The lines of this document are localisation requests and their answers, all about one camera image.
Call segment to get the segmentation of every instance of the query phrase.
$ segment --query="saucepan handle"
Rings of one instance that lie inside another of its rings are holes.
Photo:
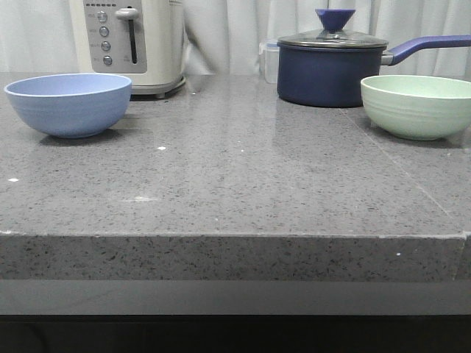
[[[419,37],[385,51],[381,65],[396,65],[421,49],[471,46],[471,35],[440,35]]]

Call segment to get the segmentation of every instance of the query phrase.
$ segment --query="toaster button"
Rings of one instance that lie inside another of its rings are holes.
[[[110,66],[113,63],[113,59],[111,59],[110,55],[107,55],[106,57],[103,57],[103,63],[106,66]]]
[[[107,37],[110,34],[110,30],[105,26],[100,27],[99,32],[102,37]]]
[[[98,18],[98,21],[106,22],[108,19],[108,14],[105,11],[98,11],[96,17]]]
[[[110,49],[111,49],[111,44],[110,44],[110,42],[103,42],[103,43],[102,43],[102,50],[103,50],[103,51],[110,51]]]

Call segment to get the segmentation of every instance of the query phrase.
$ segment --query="lid knob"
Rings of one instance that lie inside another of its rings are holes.
[[[350,9],[316,9],[319,19],[329,32],[337,32],[344,28],[345,24],[350,20],[355,10]]]

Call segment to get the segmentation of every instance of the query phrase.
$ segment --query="navy blue saucepan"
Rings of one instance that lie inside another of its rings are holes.
[[[355,10],[316,10],[324,29],[278,39],[280,98],[314,107],[361,106],[360,81],[420,49],[471,46],[471,35],[420,37],[386,51],[388,42],[343,30]]]

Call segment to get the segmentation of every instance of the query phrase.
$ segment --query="pot lid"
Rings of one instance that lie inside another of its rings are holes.
[[[281,37],[278,43],[314,48],[386,48],[387,40],[342,29],[354,12],[355,10],[316,10],[324,29]]]

